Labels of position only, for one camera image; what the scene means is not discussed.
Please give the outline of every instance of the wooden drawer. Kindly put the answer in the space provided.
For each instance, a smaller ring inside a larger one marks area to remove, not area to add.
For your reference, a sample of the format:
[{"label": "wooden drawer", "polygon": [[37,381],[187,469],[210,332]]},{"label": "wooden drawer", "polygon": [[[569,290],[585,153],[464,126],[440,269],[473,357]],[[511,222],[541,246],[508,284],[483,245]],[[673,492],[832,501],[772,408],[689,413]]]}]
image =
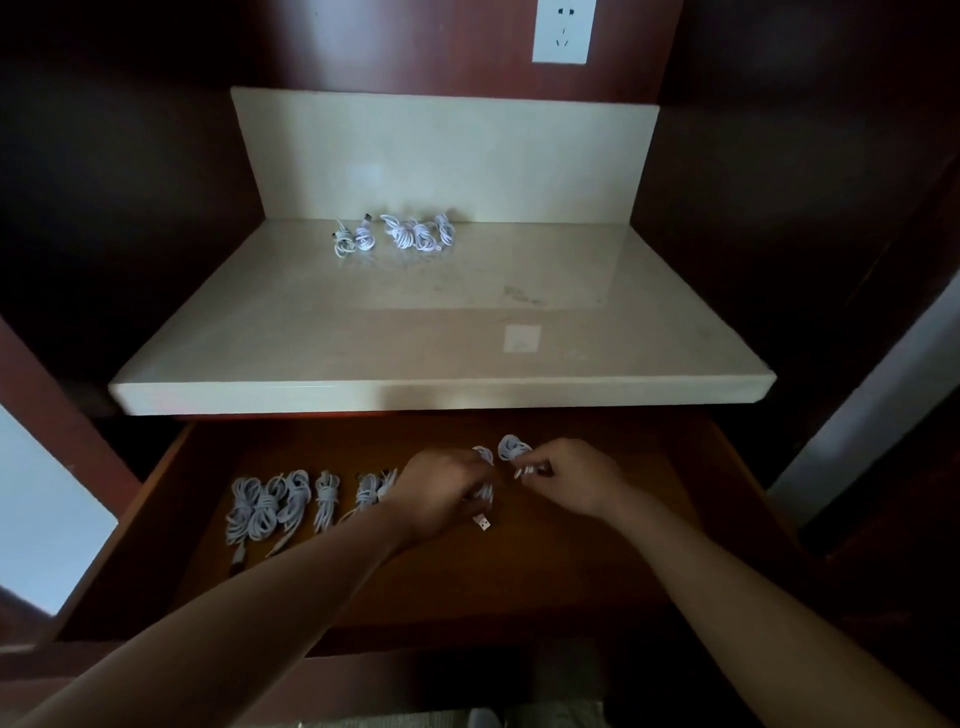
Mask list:
[{"label": "wooden drawer", "polygon": [[[535,445],[582,437],[684,518],[775,576],[800,559],[749,475],[698,408],[417,412],[365,417],[190,424],[58,616],[56,639],[122,641],[228,578],[224,542],[235,477],[323,469],[343,478],[337,516],[352,507],[356,473],[402,467],[426,447],[495,449],[514,433]],[[527,491],[509,467],[490,514],[400,554],[377,571],[312,654],[517,643],[655,629],[669,600],[634,550],[600,522]],[[294,544],[314,536],[311,503]],[[279,538],[249,544],[256,568]]]}]

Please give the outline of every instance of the electrical socket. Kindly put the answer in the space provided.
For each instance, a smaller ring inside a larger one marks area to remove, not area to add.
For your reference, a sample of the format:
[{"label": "electrical socket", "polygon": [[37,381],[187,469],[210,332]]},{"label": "electrical socket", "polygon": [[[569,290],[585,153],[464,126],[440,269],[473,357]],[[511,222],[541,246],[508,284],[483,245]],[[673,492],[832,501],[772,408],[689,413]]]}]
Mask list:
[{"label": "electrical socket", "polygon": [[534,63],[586,63],[596,0],[539,0]]}]

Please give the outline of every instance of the white cable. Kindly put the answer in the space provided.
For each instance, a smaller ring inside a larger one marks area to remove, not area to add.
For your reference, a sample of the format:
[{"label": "white cable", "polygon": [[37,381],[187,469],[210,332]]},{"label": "white cable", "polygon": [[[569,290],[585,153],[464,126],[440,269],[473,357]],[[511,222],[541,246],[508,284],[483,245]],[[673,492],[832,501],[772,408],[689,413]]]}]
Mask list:
[{"label": "white cable", "polygon": [[276,513],[276,522],[283,526],[284,535],[270,549],[268,557],[279,553],[287,545],[306,515],[306,506],[310,502],[310,476],[306,471],[293,471],[287,475],[286,492],[287,502]]},{"label": "white cable", "polygon": [[364,215],[360,225],[353,231],[358,251],[372,250],[373,246],[376,245],[376,238],[373,237],[373,232],[370,229],[372,223],[373,218],[369,214]]},{"label": "white cable", "polygon": [[260,489],[260,481],[255,477],[238,477],[230,486],[233,507],[227,513],[227,546],[237,546],[233,564],[242,564],[247,555],[247,528]]},{"label": "white cable", "polygon": [[333,252],[337,254],[337,257],[347,257],[357,249],[357,244],[353,239],[353,233],[348,230],[339,217],[337,218],[337,224],[340,227],[333,233]]},{"label": "white cable", "polygon": [[247,525],[247,536],[252,541],[263,541],[276,529],[276,512],[280,501],[287,492],[287,481],[283,475],[274,475],[261,485],[253,505],[253,515]]},{"label": "white cable", "polygon": [[[493,464],[493,453],[490,452],[490,448],[484,448],[482,445],[478,445],[474,449],[480,453],[480,457],[482,457],[486,462],[490,463],[491,465]],[[493,503],[493,484],[484,483],[475,491],[473,491],[473,497],[482,498],[483,500]],[[482,513],[474,516],[473,522],[480,526],[480,528],[484,531],[490,528],[490,522]]]},{"label": "white cable", "polygon": [[376,244],[376,238],[373,237],[373,232],[370,229],[372,222],[373,218],[369,214],[364,215],[356,230],[350,232],[338,217],[337,223],[340,227],[333,233],[333,252],[337,254],[337,257],[347,257],[355,251],[371,250]]},{"label": "white cable", "polygon": [[387,226],[387,234],[390,235],[396,246],[402,251],[410,248],[414,244],[414,232],[408,229],[406,225],[397,220],[393,215],[380,215],[384,225]]},{"label": "white cable", "polygon": [[396,468],[387,472],[383,471],[380,475],[380,484],[376,489],[376,499],[377,501],[383,500],[383,497],[387,495],[387,492],[394,487],[396,482]]},{"label": "white cable", "polygon": [[[484,448],[482,445],[478,445],[474,449],[480,453],[480,457],[482,457],[491,465],[493,464],[493,453],[490,452],[490,448]],[[477,490],[473,491],[473,497],[479,497],[483,500],[488,500],[493,503],[493,484],[484,483]]]},{"label": "white cable", "polygon": [[333,523],[340,478],[330,471],[323,471],[314,483],[314,488],[317,490],[317,518],[313,520],[313,530],[315,533],[320,533],[326,531]]},{"label": "white cable", "polygon": [[408,224],[413,224],[414,247],[421,253],[430,253],[431,251],[442,250],[443,246],[437,242],[437,239],[430,232],[430,226],[424,223],[418,223],[416,220],[408,220]]},{"label": "white cable", "polygon": [[[516,435],[504,435],[503,439],[500,441],[500,444],[497,446],[496,451],[500,455],[501,460],[513,460],[515,457],[519,457],[524,452],[529,452],[532,450],[529,445],[520,440]],[[514,480],[519,478],[523,474],[535,473],[537,469],[528,465],[526,468],[517,469],[514,473]]]},{"label": "white cable", "polygon": [[442,212],[434,219],[434,225],[437,226],[437,232],[440,234],[440,242],[444,245],[453,245],[453,235],[456,229]]},{"label": "white cable", "polygon": [[394,487],[395,481],[396,468],[391,471],[383,471],[380,475],[376,473],[358,475],[356,503],[340,517],[340,521],[345,521],[357,511],[366,511],[374,503],[383,499],[387,492]]},{"label": "white cable", "polygon": [[401,223],[394,215],[380,215],[380,219],[387,226],[387,234],[394,239],[396,246],[402,251],[416,248],[422,253],[429,253],[442,248],[430,232],[429,225],[411,219]]}]

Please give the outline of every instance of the shelf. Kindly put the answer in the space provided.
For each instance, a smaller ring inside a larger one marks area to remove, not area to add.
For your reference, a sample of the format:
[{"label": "shelf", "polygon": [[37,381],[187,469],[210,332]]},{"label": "shelf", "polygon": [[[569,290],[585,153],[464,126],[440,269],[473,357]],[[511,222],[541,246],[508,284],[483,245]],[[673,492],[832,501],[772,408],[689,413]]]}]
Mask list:
[{"label": "shelf", "polygon": [[267,221],[110,390],[134,415],[749,402],[775,376],[623,225],[457,225],[338,259]]}]

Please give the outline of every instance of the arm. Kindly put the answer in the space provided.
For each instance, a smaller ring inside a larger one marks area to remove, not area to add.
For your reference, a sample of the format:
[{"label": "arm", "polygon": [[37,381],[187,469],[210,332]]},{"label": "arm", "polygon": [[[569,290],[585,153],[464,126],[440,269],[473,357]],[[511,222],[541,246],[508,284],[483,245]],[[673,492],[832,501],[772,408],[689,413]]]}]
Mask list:
[{"label": "arm", "polygon": [[528,474],[524,484],[636,547],[764,725],[950,725],[842,632],[629,486],[606,455],[555,440],[514,465],[545,462],[553,475]]},{"label": "arm", "polygon": [[371,573],[488,503],[472,450],[425,451],[384,501],[210,590],[27,715],[42,726],[226,726],[323,635]]}]

